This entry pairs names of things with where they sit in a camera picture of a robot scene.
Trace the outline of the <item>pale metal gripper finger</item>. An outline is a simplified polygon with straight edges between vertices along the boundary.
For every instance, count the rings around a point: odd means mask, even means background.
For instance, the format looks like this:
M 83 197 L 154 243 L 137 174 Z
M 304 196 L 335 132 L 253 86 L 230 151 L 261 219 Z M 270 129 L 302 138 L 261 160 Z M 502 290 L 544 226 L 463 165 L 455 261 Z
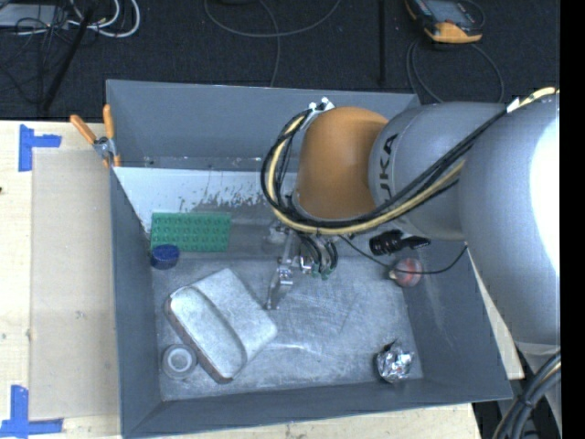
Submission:
M 293 288 L 293 272 L 290 269 L 288 269 L 288 268 L 281 269 L 281 270 L 282 270 L 282 280 L 281 280 L 281 285 L 282 286 L 281 286 L 281 299 L 280 299 L 280 303 L 283 301 L 283 299 L 285 298 L 285 296 Z
M 270 280 L 267 298 L 264 307 L 267 310 L 276 310 L 279 307 L 281 299 L 281 280 L 282 270 L 277 268 Z

